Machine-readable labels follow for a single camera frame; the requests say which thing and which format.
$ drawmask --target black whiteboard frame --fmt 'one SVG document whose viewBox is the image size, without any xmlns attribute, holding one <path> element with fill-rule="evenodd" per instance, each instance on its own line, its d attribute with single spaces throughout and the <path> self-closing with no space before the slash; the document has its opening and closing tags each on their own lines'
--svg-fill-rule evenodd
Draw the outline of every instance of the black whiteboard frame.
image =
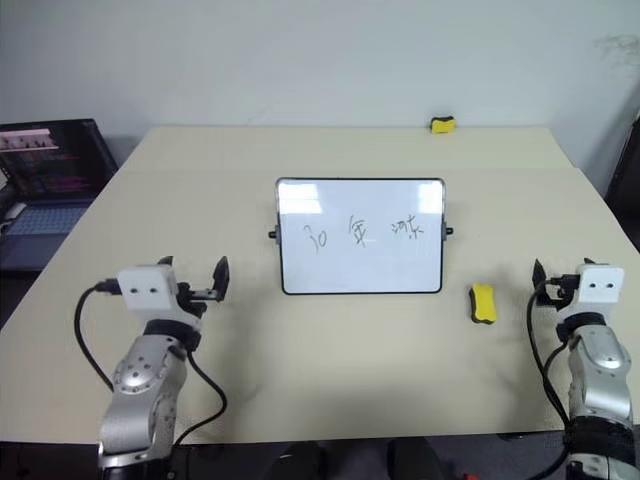
<svg viewBox="0 0 640 480">
<path fill-rule="evenodd" d="M 282 229 L 280 228 L 280 197 L 278 195 L 278 185 L 283 180 L 389 180 L 389 181 L 402 181 L 402 180 L 425 180 L 425 181 L 439 181 L 442 183 L 442 218 L 441 218 L 441 235 L 440 235 L 440 285 L 437 290 L 425 290 L 425 291 L 412 291 L 412 292 L 308 292 L 308 293 L 291 293 L 287 292 L 284 288 L 284 262 L 282 258 Z M 278 242 L 278 251 L 280 253 L 280 287 L 286 295 L 300 296 L 300 295 L 424 295 L 440 293 L 442 291 L 443 271 L 444 271 L 444 241 L 447 238 L 446 221 L 445 221 L 445 200 L 447 197 L 447 185 L 440 177 L 279 177 L 276 180 L 276 214 L 278 217 L 278 224 L 276 227 L 276 238 Z"/>
</svg>

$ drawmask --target laptop keyboard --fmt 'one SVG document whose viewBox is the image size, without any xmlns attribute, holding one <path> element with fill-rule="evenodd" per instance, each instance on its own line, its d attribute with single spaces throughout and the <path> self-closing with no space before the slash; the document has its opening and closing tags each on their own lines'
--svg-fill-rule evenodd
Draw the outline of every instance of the laptop keyboard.
<svg viewBox="0 0 640 480">
<path fill-rule="evenodd" d="M 69 233 L 86 207 L 27 208 L 11 225 L 7 235 L 55 235 Z"/>
</svg>

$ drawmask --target laptop screen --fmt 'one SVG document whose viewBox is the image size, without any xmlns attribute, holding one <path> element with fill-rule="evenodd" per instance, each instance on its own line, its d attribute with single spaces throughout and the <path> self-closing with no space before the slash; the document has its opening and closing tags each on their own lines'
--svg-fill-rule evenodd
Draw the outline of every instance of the laptop screen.
<svg viewBox="0 0 640 480">
<path fill-rule="evenodd" d="M 0 168 L 22 200 L 95 197 L 117 170 L 90 119 L 0 125 Z"/>
</svg>

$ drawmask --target white wall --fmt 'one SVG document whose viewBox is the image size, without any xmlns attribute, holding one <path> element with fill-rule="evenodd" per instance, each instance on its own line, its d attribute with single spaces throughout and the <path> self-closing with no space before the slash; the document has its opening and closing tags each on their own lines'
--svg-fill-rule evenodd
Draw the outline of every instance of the white wall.
<svg viewBox="0 0 640 480">
<path fill-rule="evenodd" d="M 640 107 L 637 0 L 0 0 L 0 121 L 549 125 L 602 191 Z"/>
</svg>

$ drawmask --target table surface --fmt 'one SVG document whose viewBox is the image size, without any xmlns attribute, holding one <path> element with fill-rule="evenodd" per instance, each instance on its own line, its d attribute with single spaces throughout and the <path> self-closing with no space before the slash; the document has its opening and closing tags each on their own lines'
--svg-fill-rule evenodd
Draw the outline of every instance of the table surface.
<svg viewBox="0 0 640 480">
<path fill-rule="evenodd" d="M 316 174 L 442 177 L 456 229 L 442 291 L 284 295 L 278 249 L 267 238 L 274 183 Z M 640 256 L 545 129 L 435 137 L 418 129 L 163 127 L 107 185 L 2 330 L 1 440 L 96 441 L 110 393 L 73 339 L 76 301 L 96 281 L 165 255 L 194 288 L 210 284 L 220 256 L 231 267 L 227 299 L 205 314 L 196 352 L 230 409 L 188 442 L 559 428 L 524 325 L 536 257 L 554 274 L 572 272 L 584 256 L 623 266 L 614 328 L 640 358 Z M 495 325 L 469 319 L 473 282 L 494 285 Z M 102 294 L 87 302 L 83 329 L 107 371 L 140 333 L 122 299 Z M 539 315 L 536 329 L 549 352 L 553 316 Z M 552 375 L 563 398 L 565 360 Z M 629 386 L 640 398 L 640 369 Z M 176 433 L 218 404 L 189 372 Z"/>
</svg>

